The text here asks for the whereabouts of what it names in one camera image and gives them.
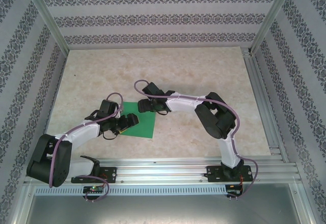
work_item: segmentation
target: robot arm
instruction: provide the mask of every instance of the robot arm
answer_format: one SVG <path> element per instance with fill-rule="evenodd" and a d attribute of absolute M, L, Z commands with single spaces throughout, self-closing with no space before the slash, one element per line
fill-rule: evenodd
<path fill-rule="evenodd" d="M 148 99 L 140 100 L 138 102 L 138 109 L 141 113 L 146 111 L 166 111 L 167 113 L 173 111 L 185 111 L 196 113 L 205 130 L 212 137 L 218 140 L 222 154 L 222 166 L 224 167 L 224 172 L 226 175 L 229 175 L 230 178 L 236 175 L 239 169 L 243 166 L 243 160 L 237 157 L 232 148 L 231 133 L 235 127 L 236 119 L 234 114 L 224 106 L 198 100 L 199 98 L 203 98 L 225 103 L 218 94 L 211 92 L 207 96 L 197 97 L 182 95 L 175 91 L 167 91 L 164 93 L 152 82 L 143 88 L 143 92 L 147 95 L 172 97 L 152 98 L 149 96 Z M 213 114 L 211 110 L 215 109 L 217 109 L 217 112 Z"/>
<path fill-rule="evenodd" d="M 113 114 L 118 109 L 118 104 L 112 101 L 103 100 L 99 110 L 95 110 L 90 116 L 82 121 L 79 129 L 74 130 L 67 135 L 65 139 L 59 144 L 55 170 L 53 172 L 52 185 L 60 186 L 67 178 L 76 177 L 80 175 L 98 176 L 99 161 L 88 156 L 81 156 L 78 160 L 70 160 L 71 152 L 80 147 L 87 141 L 96 138 L 105 131 L 110 130 L 114 135 L 130 128 L 139 123 L 138 117 L 135 114 L 128 114 L 127 116 L 120 116 L 117 113 L 115 117 L 89 124 L 89 122 L 103 119 Z M 27 175 L 49 183 L 49 174 L 54 147 L 63 134 L 51 136 L 48 134 L 42 135 L 35 147 L 32 158 L 28 164 Z"/>

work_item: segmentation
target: aluminum frame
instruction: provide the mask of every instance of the aluminum frame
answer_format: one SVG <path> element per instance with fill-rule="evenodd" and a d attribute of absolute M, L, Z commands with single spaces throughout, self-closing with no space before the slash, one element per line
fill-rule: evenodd
<path fill-rule="evenodd" d="M 283 3 L 285 0 L 274 0 L 271 8 L 269 9 L 269 12 L 267 13 L 261 27 L 259 28 L 259 31 L 257 35 L 255 36 L 255 39 L 251 45 L 251 54 L 256 53 L 256 51 L 259 49 L 259 45 L 266 36 L 266 33 L 268 32 L 272 22 L 274 21 L 276 15 L 278 14 L 279 10 L 281 9 Z"/>
<path fill-rule="evenodd" d="M 55 38 L 57 44 L 59 45 L 62 53 L 65 57 L 69 54 L 69 47 L 64 38 L 61 34 L 58 25 L 56 24 L 55 19 L 52 17 L 48 7 L 46 6 L 44 0 L 32 0 L 35 6 L 37 7 L 40 15 L 42 16 L 44 22 L 46 23 L 47 27 L 49 28 L 51 34 Z"/>
<path fill-rule="evenodd" d="M 311 206 L 296 163 L 290 163 L 278 128 L 273 116 L 273 111 L 268 103 L 266 91 L 257 69 L 255 60 L 250 56 L 248 49 L 242 49 L 243 59 L 246 64 L 250 82 L 264 126 L 266 138 L 269 144 L 271 156 L 249 156 L 257 161 L 259 173 L 255 184 L 289 184 L 292 198 L 301 223 L 316 223 Z M 206 166 L 220 165 L 221 158 L 175 158 L 175 159 L 102 159 L 101 166 L 117 167 L 116 183 L 110 184 L 120 189 L 130 187 L 150 188 L 152 186 L 178 186 L 180 189 L 189 186 L 209 187 L 223 186 L 225 184 L 237 184 L 238 182 L 208 183 L 203 176 Z M 255 166 L 251 162 L 252 172 Z M 87 186 L 89 184 L 72 184 L 66 181 L 62 187 Z M 12 221 L 10 223 L 26 223 L 33 198 L 38 189 L 47 184 L 26 177 L 22 191 L 17 202 Z"/>

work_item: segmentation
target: metal extrusion bar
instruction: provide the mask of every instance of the metal extrusion bar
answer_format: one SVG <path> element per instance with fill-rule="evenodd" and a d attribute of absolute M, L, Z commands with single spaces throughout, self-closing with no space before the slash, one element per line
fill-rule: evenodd
<path fill-rule="evenodd" d="M 27 218 L 35 196 L 35 186 L 23 186 L 20 192 L 18 201 L 15 203 L 13 215 L 11 218 L 12 224 L 23 224 L 27 222 Z"/>
<path fill-rule="evenodd" d="M 49 188 L 36 186 L 35 196 L 81 196 L 83 186 L 60 186 Z M 108 194 L 110 196 L 162 196 L 162 195 L 211 195 L 227 194 L 225 185 L 169 185 L 169 186 L 132 186 L 111 185 Z M 89 196 L 99 196 L 103 193 L 89 193 Z"/>
<path fill-rule="evenodd" d="M 316 224 L 303 183 L 289 184 L 301 224 Z"/>
<path fill-rule="evenodd" d="M 58 43 L 62 53 L 65 57 L 68 56 L 69 47 L 64 39 L 63 35 L 61 34 L 59 27 L 57 26 L 55 19 L 52 17 L 48 7 L 46 6 L 44 0 L 33 0 L 33 3 L 37 7 L 37 10 L 41 14 L 44 22 L 46 23 L 47 27 L 51 31 L 51 34 L 54 36 L 56 42 Z"/>
<path fill-rule="evenodd" d="M 268 103 L 267 93 L 263 86 L 262 78 L 258 71 L 255 58 L 249 55 L 248 50 L 242 49 L 241 51 L 249 75 L 250 83 L 253 88 L 268 144 L 271 149 L 274 147 L 279 148 L 284 162 L 289 162 L 280 132 L 276 124 L 273 110 L 271 109 L 271 105 Z"/>
<path fill-rule="evenodd" d="M 280 154 L 273 156 L 253 156 L 259 165 L 256 183 L 297 183 L 301 177 L 295 163 L 284 163 Z M 101 166 L 117 167 L 115 185 L 201 185 L 208 183 L 204 174 L 208 165 L 220 165 L 221 158 L 194 159 L 112 159 L 100 161 Z M 255 165 L 250 165 L 252 174 Z M 238 182 L 219 182 L 219 184 L 236 184 Z M 25 185 L 45 186 L 45 183 L 26 177 Z M 67 179 L 64 186 L 75 185 Z"/>
<path fill-rule="evenodd" d="M 251 54 L 256 53 L 269 27 L 274 21 L 285 0 L 274 0 L 251 46 Z"/>

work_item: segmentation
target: beige marble surface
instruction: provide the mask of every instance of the beige marble surface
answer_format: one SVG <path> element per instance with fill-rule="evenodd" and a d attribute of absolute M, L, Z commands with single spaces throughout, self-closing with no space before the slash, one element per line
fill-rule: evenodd
<path fill-rule="evenodd" d="M 239 47 L 72 50 L 47 133 L 63 133 L 78 125 L 111 92 L 121 93 L 129 102 L 145 98 L 133 89 L 138 79 L 187 95 L 217 92 L 240 116 L 236 135 L 240 154 L 270 155 Z M 98 137 L 75 150 L 73 157 L 83 154 L 95 158 L 221 155 L 216 139 L 197 116 L 183 112 L 157 115 L 153 139 L 118 136 L 106 141 Z"/>

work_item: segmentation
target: purple cable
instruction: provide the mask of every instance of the purple cable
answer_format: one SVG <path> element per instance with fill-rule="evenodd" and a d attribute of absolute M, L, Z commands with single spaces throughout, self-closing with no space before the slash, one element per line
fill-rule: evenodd
<path fill-rule="evenodd" d="M 111 93 L 108 95 L 108 97 L 106 98 L 108 100 L 108 98 L 112 95 L 119 95 L 120 98 L 121 98 L 121 105 L 119 106 L 119 108 L 112 114 L 112 115 L 109 115 L 107 117 L 104 117 L 102 119 L 99 119 L 99 120 L 96 120 L 96 121 L 91 121 L 91 122 L 87 122 L 85 124 L 80 124 L 72 129 L 70 129 L 69 131 L 67 131 L 65 134 L 63 134 L 61 136 L 61 138 L 57 141 L 57 144 L 55 146 L 55 149 L 53 151 L 53 154 L 52 154 L 52 160 L 51 160 L 51 168 L 50 168 L 50 177 L 49 177 L 49 187 L 52 188 L 53 185 L 52 185 L 52 181 L 53 181 L 53 172 L 54 172 L 54 169 L 55 169 L 55 162 L 56 162 L 56 155 L 57 155 L 57 151 L 58 151 L 58 147 L 59 147 L 59 144 L 62 142 L 62 140 L 67 137 L 70 133 L 72 133 L 73 131 L 81 128 L 81 127 L 84 127 L 84 126 L 88 126 L 88 125 L 91 125 L 91 124 L 95 124 L 97 122 L 101 122 L 101 121 L 105 121 L 113 116 L 115 116 L 119 111 L 121 111 L 123 109 L 123 97 L 120 93 Z"/>
<path fill-rule="evenodd" d="M 105 194 L 102 195 L 102 196 L 100 196 L 100 197 L 98 197 L 98 198 L 95 199 L 95 200 L 89 200 L 89 199 L 87 198 L 87 195 L 88 195 L 90 192 L 87 192 L 87 193 L 85 194 L 86 202 L 88 202 L 88 201 L 92 201 L 92 203 L 93 203 L 93 202 L 96 202 L 96 201 L 100 201 L 101 199 L 103 199 L 104 197 L 106 197 L 107 194 L 108 194 L 108 192 L 110 191 L 110 186 L 109 186 L 108 182 L 107 182 L 105 179 L 103 179 L 103 178 L 100 178 L 100 177 L 94 177 L 94 176 L 78 176 L 78 177 L 97 179 L 97 180 L 102 181 L 102 182 L 103 182 L 104 184 L 106 184 L 106 186 L 107 186 L 107 191 L 105 192 Z"/>
<path fill-rule="evenodd" d="M 145 95 L 147 97 L 151 97 L 151 98 L 186 98 L 186 99 L 192 99 L 192 100 L 198 100 L 198 101 L 205 101 L 205 102 L 211 102 L 211 103 L 216 103 L 218 105 L 221 105 L 225 108 L 227 108 L 229 111 L 231 111 L 233 113 L 233 115 L 236 117 L 236 127 L 235 129 L 233 130 L 232 134 L 231 134 L 231 142 L 232 142 L 232 148 L 233 148 L 233 152 L 235 153 L 235 155 L 240 158 L 240 159 L 243 159 L 243 160 L 248 160 L 248 161 L 251 161 L 255 164 L 256 166 L 256 173 L 255 173 L 255 176 L 252 180 L 252 182 L 250 183 L 250 185 L 248 186 L 248 188 L 246 189 L 246 191 L 241 195 L 239 196 L 238 198 L 242 198 L 242 196 L 249 191 L 249 189 L 252 187 L 252 185 L 254 184 L 254 182 L 256 181 L 256 178 L 257 178 L 257 174 L 258 174 L 258 164 L 256 161 L 254 161 L 253 159 L 248 159 L 248 158 L 243 158 L 242 156 L 240 156 L 235 148 L 235 142 L 234 142 L 234 135 L 235 133 L 239 130 L 239 127 L 240 127 L 240 118 L 239 118 L 239 115 L 235 112 L 235 110 L 233 108 L 231 108 L 230 106 L 228 106 L 227 104 L 225 103 L 222 103 L 222 102 L 219 102 L 219 101 L 216 101 L 216 100 L 213 100 L 213 99 L 207 99 L 207 98 L 194 98 L 194 97 L 189 97 L 189 96 L 184 96 L 184 95 L 180 95 L 180 96 L 158 96 L 158 95 L 148 95 L 148 94 L 145 94 L 143 93 L 142 91 L 140 91 L 138 88 L 137 88 L 137 84 L 140 83 L 141 81 L 143 82 L 146 82 L 147 84 L 149 84 L 148 81 L 144 80 L 144 79 L 140 79 L 140 80 L 137 80 L 134 84 L 133 84 L 133 87 L 134 89 L 142 94 L 142 95 Z"/>

